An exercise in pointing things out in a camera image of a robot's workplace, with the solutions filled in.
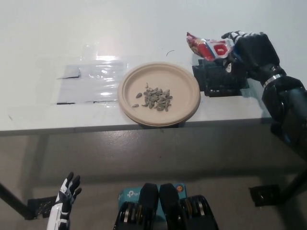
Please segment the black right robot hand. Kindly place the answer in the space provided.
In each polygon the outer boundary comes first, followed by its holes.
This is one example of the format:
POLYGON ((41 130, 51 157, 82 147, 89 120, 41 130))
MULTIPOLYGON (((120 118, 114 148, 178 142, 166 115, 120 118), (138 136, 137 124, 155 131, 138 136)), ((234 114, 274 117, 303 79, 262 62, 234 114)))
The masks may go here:
POLYGON ((264 84, 274 75, 286 75, 268 36, 263 33, 228 32, 222 39, 232 40, 234 46, 223 60, 226 71, 238 77, 248 77, 264 84))

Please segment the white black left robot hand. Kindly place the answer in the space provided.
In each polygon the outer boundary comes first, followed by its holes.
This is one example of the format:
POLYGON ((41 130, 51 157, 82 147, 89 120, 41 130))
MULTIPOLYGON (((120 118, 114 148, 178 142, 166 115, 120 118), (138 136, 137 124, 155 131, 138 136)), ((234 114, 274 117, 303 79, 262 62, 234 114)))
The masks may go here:
POLYGON ((80 176, 74 176, 73 172, 61 185, 55 204, 51 208, 47 230, 69 230, 72 205, 78 194, 81 193, 80 176))

